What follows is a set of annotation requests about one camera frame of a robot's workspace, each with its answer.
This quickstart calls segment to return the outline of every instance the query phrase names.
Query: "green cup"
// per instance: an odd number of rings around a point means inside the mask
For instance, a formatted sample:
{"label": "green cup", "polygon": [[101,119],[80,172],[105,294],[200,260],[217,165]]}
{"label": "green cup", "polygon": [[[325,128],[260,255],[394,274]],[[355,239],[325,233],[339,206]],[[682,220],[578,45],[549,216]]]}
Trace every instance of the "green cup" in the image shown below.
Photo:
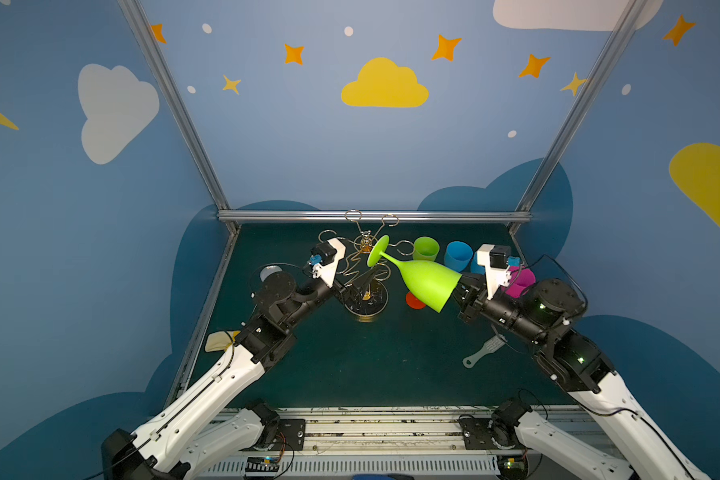
{"label": "green cup", "polygon": [[429,260],[434,262],[440,251],[440,244],[430,236],[420,236],[413,242],[413,260]]}

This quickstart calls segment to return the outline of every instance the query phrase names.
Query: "blue wall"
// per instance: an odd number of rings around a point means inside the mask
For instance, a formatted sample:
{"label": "blue wall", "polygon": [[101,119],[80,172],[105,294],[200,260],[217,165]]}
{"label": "blue wall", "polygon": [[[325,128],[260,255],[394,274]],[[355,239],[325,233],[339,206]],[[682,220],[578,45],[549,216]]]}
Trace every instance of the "blue wall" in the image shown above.
{"label": "blue wall", "polygon": [[91,161],[87,64],[155,83],[114,0],[0,3],[0,478],[94,473],[159,410],[226,241],[162,97]]}
{"label": "blue wall", "polygon": [[[430,194],[483,189],[544,156],[574,101],[561,89],[574,72],[586,77],[608,35],[508,28],[481,1],[143,4],[150,23],[162,25],[160,48],[234,208],[288,200],[416,210],[426,199],[446,210],[451,203]],[[439,35],[461,38],[452,62],[432,60]],[[303,64],[285,63],[284,44],[304,47]],[[530,54],[550,60],[538,78],[521,78]],[[344,86],[377,57],[411,68],[428,100],[417,108],[345,104]],[[240,80],[239,94],[222,90],[225,76]]]}
{"label": "blue wall", "polygon": [[[681,15],[696,26],[675,46],[663,37]],[[697,143],[720,146],[720,2],[665,0],[555,171],[572,203],[548,184],[534,218],[553,221],[522,226],[518,240],[530,261],[557,255],[590,298],[595,317],[582,331],[603,341],[636,397],[720,478],[720,226],[670,176],[672,158]],[[700,171],[714,165],[699,159]]]}

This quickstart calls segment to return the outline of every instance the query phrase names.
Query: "black round base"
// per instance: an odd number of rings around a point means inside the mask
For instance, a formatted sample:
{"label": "black round base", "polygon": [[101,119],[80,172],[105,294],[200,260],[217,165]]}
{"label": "black round base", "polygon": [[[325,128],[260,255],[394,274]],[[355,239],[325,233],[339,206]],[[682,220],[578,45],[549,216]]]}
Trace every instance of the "black round base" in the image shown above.
{"label": "black round base", "polygon": [[345,302],[345,307],[354,313],[361,322],[370,322],[373,317],[378,315],[389,300],[387,287],[378,280],[371,280],[369,292],[365,295],[358,295],[354,299]]}

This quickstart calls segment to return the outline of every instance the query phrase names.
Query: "pink cup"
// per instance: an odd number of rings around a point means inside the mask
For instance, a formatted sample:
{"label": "pink cup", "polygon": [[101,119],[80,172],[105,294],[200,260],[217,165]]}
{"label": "pink cup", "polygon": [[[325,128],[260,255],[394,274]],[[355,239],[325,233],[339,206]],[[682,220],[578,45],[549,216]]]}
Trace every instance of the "pink cup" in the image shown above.
{"label": "pink cup", "polygon": [[536,275],[527,268],[523,268],[523,271],[520,272],[520,278],[515,280],[515,277],[518,276],[518,274],[515,274],[514,272],[517,272],[519,269],[520,268],[518,266],[510,266],[509,272],[512,273],[509,278],[510,286],[508,288],[503,286],[501,287],[502,290],[507,292],[507,295],[512,296],[513,298],[519,298],[526,286],[536,283]]}

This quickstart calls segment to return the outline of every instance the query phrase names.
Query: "green mat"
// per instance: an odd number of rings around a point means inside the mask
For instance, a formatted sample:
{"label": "green mat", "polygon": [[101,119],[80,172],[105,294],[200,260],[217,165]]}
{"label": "green mat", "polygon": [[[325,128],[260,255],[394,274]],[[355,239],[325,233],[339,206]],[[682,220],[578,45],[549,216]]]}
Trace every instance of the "green mat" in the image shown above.
{"label": "green mat", "polygon": [[[364,227],[375,230],[378,224],[369,222]],[[253,309],[248,279],[254,269],[275,262],[305,264],[318,234],[327,228],[347,238],[358,233],[350,223],[244,225],[208,333],[239,330]],[[506,228],[496,224],[400,224],[382,232],[393,243],[419,236],[435,238],[441,247],[438,262],[453,240],[466,242],[473,250],[482,244],[512,245]],[[307,277],[297,275],[296,279],[303,283]],[[259,285],[258,276],[252,284]],[[405,303],[408,290],[394,267],[384,284],[389,303],[374,322],[359,322],[341,303],[330,300],[297,327],[298,341],[285,358],[230,407],[241,407],[254,398],[264,398],[276,407],[498,405],[515,396],[519,387],[547,404],[571,403],[529,355],[508,346],[483,357],[472,369],[464,368],[461,360],[480,350],[494,334],[488,322],[461,322],[452,300],[439,314],[429,308],[413,310]],[[510,340],[510,344],[525,351],[519,341]],[[220,356],[220,352],[201,351],[192,381]]]}

